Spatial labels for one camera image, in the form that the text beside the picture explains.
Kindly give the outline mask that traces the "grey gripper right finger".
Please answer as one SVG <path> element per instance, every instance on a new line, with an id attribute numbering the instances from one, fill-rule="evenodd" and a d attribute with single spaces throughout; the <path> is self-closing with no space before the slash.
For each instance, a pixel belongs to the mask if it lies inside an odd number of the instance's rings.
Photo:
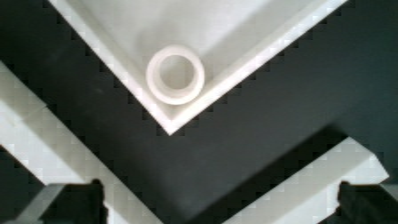
<path id="1" fill-rule="evenodd" d="M 339 206 L 321 224 L 398 224 L 398 184 L 339 184 Z"/>

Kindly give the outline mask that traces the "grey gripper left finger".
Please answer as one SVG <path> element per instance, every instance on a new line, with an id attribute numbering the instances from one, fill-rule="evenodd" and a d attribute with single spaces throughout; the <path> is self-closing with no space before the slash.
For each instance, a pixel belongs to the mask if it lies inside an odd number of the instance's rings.
<path id="1" fill-rule="evenodd" d="M 103 201 L 105 187 L 98 179 L 85 184 L 50 184 L 12 224 L 106 224 Z"/>

